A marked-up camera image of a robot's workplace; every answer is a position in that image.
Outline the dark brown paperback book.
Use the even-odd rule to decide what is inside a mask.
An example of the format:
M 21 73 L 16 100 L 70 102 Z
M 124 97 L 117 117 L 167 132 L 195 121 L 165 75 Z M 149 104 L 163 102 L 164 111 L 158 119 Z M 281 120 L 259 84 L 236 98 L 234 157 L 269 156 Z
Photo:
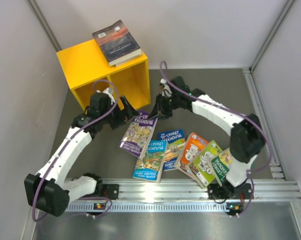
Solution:
M 143 51 L 122 20 L 92 34 L 110 66 L 123 56 L 141 56 Z

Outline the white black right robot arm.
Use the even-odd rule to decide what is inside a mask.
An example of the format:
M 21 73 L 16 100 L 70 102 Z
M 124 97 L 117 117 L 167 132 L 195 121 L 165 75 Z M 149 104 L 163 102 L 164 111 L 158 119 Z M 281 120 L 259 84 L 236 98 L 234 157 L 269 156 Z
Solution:
M 242 193 L 251 166 L 266 144 L 259 117 L 231 110 L 198 88 L 190 90 L 180 76 L 172 80 L 163 78 L 160 86 L 162 92 L 156 96 L 149 119 L 168 119 L 174 110 L 184 109 L 211 121 L 229 135 L 233 160 L 219 185 L 227 197 L 236 198 Z

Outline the blue 91-storey treehouse book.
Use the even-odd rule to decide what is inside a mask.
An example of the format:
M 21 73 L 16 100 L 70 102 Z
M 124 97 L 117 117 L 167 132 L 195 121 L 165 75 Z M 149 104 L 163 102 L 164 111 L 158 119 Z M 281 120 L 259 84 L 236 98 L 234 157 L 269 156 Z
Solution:
M 175 170 L 175 163 L 179 157 L 185 143 L 185 135 L 182 129 L 163 131 L 158 133 L 158 140 L 167 142 L 163 171 Z

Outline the light blue 26-storey treehouse book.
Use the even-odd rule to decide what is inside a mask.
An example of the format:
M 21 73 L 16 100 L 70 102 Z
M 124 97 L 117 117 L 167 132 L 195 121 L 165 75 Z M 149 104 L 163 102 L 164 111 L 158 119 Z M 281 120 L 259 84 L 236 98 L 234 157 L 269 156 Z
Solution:
M 160 183 L 168 143 L 151 140 L 143 158 L 139 158 L 133 170 L 134 179 Z

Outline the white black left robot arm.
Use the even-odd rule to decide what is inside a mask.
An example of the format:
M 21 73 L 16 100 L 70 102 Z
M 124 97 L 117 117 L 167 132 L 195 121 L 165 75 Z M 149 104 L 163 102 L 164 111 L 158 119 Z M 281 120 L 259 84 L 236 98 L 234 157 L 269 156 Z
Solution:
M 81 152 L 105 125 L 117 129 L 139 115 L 124 95 L 113 97 L 113 89 L 96 91 L 83 113 L 74 118 L 67 135 L 49 161 L 24 180 L 32 213 L 41 210 L 61 216 L 68 205 L 82 197 L 97 199 L 104 192 L 102 179 L 93 173 L 67 181 L 67 175 Z

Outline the purple 52-storey treehouse book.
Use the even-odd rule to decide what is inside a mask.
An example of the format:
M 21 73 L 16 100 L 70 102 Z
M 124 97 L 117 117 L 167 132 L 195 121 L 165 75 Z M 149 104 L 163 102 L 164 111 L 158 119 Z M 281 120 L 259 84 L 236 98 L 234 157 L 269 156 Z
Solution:
M 139 111 L 139 115 L 132 119 L 119 147 L 135 157 L 142 159 L 152 139 L 157 119 L 148 119 L 149 113 Z

